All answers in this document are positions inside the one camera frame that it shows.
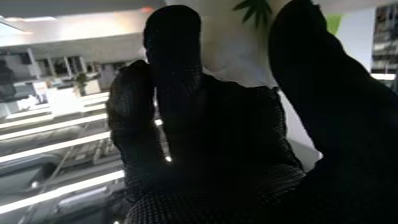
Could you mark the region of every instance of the fluorescent light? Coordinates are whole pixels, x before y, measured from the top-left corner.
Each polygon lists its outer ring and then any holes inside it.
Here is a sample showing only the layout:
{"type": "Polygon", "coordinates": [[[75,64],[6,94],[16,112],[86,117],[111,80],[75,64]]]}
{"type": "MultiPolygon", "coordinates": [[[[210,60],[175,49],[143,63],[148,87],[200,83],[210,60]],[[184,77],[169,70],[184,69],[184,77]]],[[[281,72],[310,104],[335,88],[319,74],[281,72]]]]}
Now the fluorescent light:
{"type": "Polygon", "coordinates": [[[24,18],[18,18],[18,17],[8,17],[4,20],[6,20],[8,22],[20,22],[20,21],[24,21],[24,18]]]}
{"type": "Polygon", "coordinates": [[[11,138],[16,138],[16,137],[22,137],[25,135],[31,135],[31,134],[36,134],[40,132],[45,132],[45,131],[50,131],[50,130],[56,130],[59,128],[64,128],[64,127],[70,127],[73,125],[79,125],[79,124],[84,124],[88,122],[93,122],[93,121],[98,121],[98,120],[104,120],[107,119],[107,114],[100,114],[96,116],[91,116],[91,117],[86,117],[86,118],[80,118],[73,121],[68,121],[68,122],[63,122],[59,124],[52,124],[48,126],[43,126],[40,128],[34,128],[34,129],[29,129],[29,130],[24,130],[24,131],[18,131],[11,134],[6,134],[6,135],[0,135],[0,140],[6,140],[6,139],[11,139],[11,138]]]}
{"type": "Polygon", "coordinates": [[[89,95],[89,96],[84,96],[82,100],[96,99],[96,98],[102,98],[102,97],[109,97],[109,92],[98,93],[98,94],[89,95]]]}
{"type": "Polygon", "coordinates": [[[32,187],[32,189],[36,189],[40,187],[40,182],[38,181],[32,182],[31,187],[32,187]]]}
{"type": "Polygon", "coordinates": [[[40,110],[32,110],[32,111],[27,111],[27,112],[22,112],[22,113],[15,113],[8,116],[8,119],[15,119],[15,118],[20,118],[20,117],[27,117],[27,116],[32,116],[36,114],[43,114],[43,113],[48,113],[52,110],[50,108],[43,108],[40,110]]]}
{"type": "Polygon", "coordinates": [[[111,132],[105,132],[102,134],[91,135],[89,137],[84,137],[80,139],[75,139],[72,141],[66,141],[66,142],[57,143],[54,145],[48,145],[48,146],[45,146],[41,148],[36,148],[36,149],[32,149],[29,151],[15,153],[15,154],[0,157],[0,163],[9,162],[9,161],[13,161],[16,159],[22,159],[22,158],[25,158],[29,156],[34,156],[34,155],[38,155],[41,153],[52,152],[52,151],[56,151],[59,149],[64,149],[64,148],[72,147],[72,146],[82,145],[82,144],[86,144],[89,142],[95,142],[95,141],[98,141],[98,140],[102,140],[102,139],[105,139],[109,137],[111,137],[111,132]]]}
{"type": "Polygon", "coordinates": [[[86,107],[82,112],[91,112],[91,111],[96,111],[96,110],[102,110],[102,109],[105,109],[105,104],[86,107]]]}
{"type": "Polygon", "coordinates": [[[31,22],[45,22],[45,21],[54,21],[54,20],[57,20],[56,17],[43,16],[43,17],[25,18],[24,22],[31,23],[31,22]]]}
{"type": "Polygon", "coordinates": [[[166,156],[166,161],[171,163],[173,162],[173,158],[171,156],[166,156]]]}
{"type": "Polygon", "coordinates": [[[0,124],[0,129],[15,127],[15,126],[24,125],[24,124],[41,122],[41,121],[48,121],[52,119],[54,119],[54,115],[47,115],[47,116],[34,117],[34,118],[29,118],[29,119],[15,121],[15,122],[8,122],[8,123],[0,124]]]}
{"type": "Polygon", "coordinates": [[[155,121],[155,124],[160,126],[160,125],[164,125],[164,121],[162,120],[157,120],[155,121]]]}
{"type": "Polygon", "coordinates": [[[84,190],[89,187],[95,187],[96,185],[121,179],[125,177],[125,171],[120,170],[118,172],[61,187],[59,189],[56,189],[54,191],[47,192],[45,194],[36,195],[34,197],[6,204],[0,206],[0,214],[15,211],[20,208],[29,207],[31,205],[59,198],[61,196],[64,196],[66,194],[84,190]]]}
{"type": "Polygon", "coordinates": [[[102,98],[96,98],[96,99],[89,99],[84,101],[84,105],[91,105],[91,104],[96,104],[96,103],[102,103],[109,100],[109,97],[102,97],[102,98]]]}
{"type": "MultiPolygon", "coordinates": [[[[102,110],[102,109],[105,109],[105,104],[84,108],[82,113],[102,110]]],[[[56,118],[54,115],[47,115],[47,116],[34,117],[34,118],[29,118],[29,119],[15,121],[15,122],[8,122],[8,123],[0,124],[0,129],[9,128],[18,125],[24,125],[24,124],[31,124],[31,123],[36,123],[41,121],[54,120],[54,118],[56,118]]]]}
{"type": "Polygon", "coordinates": [[[395,74],[372,74],[372,77],[379,80],[393,81],[397,78],[397,75],[395,74]]]}

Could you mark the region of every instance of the ceiling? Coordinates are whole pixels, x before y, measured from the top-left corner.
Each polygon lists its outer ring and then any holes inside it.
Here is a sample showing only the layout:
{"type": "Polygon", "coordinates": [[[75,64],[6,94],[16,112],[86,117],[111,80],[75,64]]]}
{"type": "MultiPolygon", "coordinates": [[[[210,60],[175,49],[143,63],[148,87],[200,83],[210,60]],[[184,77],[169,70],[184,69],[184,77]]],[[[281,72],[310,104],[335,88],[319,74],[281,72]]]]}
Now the ceiling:
{"type": "Polygon", "coordinates": [[[162,6],[164,0],[2,0],[0,15],[4,17],[61,16],[162,6]]]}
{"type": "Polygon", "coordinates": [[[82,56],[88,62],[130,61],[143,49],[143,34],[36,44],[24,46],[22,50],[27,47],[32,49],[36,59],[45,59],[48,56],[54,58],[82,56]]]}
{"type": "Polygon", "coordinates": [[[57,20],[8,23],[25,33],[4,35],[0,30],[0,47],[102,38],[143,32],[150,12],[128,10],[57,16],[57,20]]]}

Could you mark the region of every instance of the green leaf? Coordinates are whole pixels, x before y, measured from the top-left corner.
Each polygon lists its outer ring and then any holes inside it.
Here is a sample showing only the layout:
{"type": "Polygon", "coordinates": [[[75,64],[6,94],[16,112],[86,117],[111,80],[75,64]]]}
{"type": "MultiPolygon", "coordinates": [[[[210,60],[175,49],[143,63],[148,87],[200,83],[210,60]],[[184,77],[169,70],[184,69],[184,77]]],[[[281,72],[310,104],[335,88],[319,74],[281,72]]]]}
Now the green leaf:
{"type": "Polygon", "coordinates": [[[247,11],[247,13],[246,13],[244,23],[246,23],[247,20],[251,19],[255,12],[256,12],[256,8],[251,7],[251,8],[249,8],[249,11],[247,11]]]}
{"type": "Polygon", "coordinates": [[[272,8],[271,8],[269,2],[265,2],[265,9],[267,9],[267,12],[272,13],[272,8]]]}
{"type": "Polygon", "coordinates": [[[244,8],[251,7],[251,0],[246,0],[233,8],[233,10],[240,10],[244,8]]]}
{"type": "Polygon", "coordinates": [[[262,13],[256,13],[256,28],[260,27],[262,24],[262,13]]]}

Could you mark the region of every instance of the gloved hand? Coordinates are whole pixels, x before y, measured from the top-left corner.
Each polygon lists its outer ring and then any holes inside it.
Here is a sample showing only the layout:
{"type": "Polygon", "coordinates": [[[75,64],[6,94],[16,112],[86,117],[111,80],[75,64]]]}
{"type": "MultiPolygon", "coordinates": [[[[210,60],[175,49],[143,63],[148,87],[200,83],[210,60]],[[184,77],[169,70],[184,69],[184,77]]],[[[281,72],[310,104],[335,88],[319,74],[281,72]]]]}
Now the gloved hand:
{"type": "Polygon", "coordinates": [[[200,36],[194,10],[160,9],[144,32],[150,65],[132,64],[111,90],[134,223],[260,223],[304,177],[278,93],[203,74],[200,36]],[[155,95],[173,163],[153,121],[155,95]]]}

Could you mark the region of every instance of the person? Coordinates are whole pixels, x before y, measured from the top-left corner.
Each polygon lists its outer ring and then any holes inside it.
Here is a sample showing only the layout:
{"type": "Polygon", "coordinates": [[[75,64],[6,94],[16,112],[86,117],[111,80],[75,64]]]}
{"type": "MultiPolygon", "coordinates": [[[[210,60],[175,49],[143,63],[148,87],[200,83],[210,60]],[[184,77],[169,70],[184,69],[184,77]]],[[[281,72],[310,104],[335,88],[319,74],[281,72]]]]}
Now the person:
{"type": "Polygon", "coordinates": [[[130,65],[112,85],[127,223],[395,223],[398,98],[345,53],[319,6],[310,0],[288,3],[269,51],[324,153],[310,173],[287,141],[278,93],[203,74],[200,33],[196,11],[162,8],[144,31],[150,63],[130,65]],[[155,97],[173,162],[153,122],[155,97]]]}
{"type": "Polygon", "coordinates": [[[15,72],[8,67],[8,63],[0,60],[0,101],[8,101],[15,98],[15,72]]]}

